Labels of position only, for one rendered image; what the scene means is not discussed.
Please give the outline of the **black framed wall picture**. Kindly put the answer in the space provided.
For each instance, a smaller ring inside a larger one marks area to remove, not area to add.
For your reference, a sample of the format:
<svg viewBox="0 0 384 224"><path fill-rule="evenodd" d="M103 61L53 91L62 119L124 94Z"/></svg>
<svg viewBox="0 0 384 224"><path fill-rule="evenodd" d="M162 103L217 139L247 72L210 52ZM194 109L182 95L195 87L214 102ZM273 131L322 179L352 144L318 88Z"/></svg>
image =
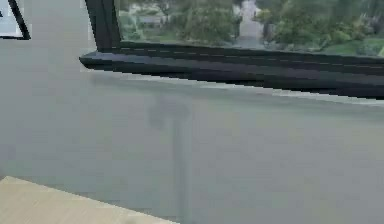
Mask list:
<svg viewBox="0 0 384 224"><path fill-rule="evenodd" d="M30 39L17 0L0 0L0 39Z"/></svg>

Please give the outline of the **black framed window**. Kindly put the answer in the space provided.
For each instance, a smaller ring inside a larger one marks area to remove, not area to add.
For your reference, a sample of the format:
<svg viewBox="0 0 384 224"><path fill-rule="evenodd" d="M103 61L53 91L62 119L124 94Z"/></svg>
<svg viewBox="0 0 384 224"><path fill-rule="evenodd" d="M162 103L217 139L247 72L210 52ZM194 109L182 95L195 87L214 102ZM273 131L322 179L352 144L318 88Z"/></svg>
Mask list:
<svg viewBox="0 0 384 224"><path fill-rule="evenodd" d="M125 42L112 0L85 0L89 69L384 100L384 58Z"/></svg>

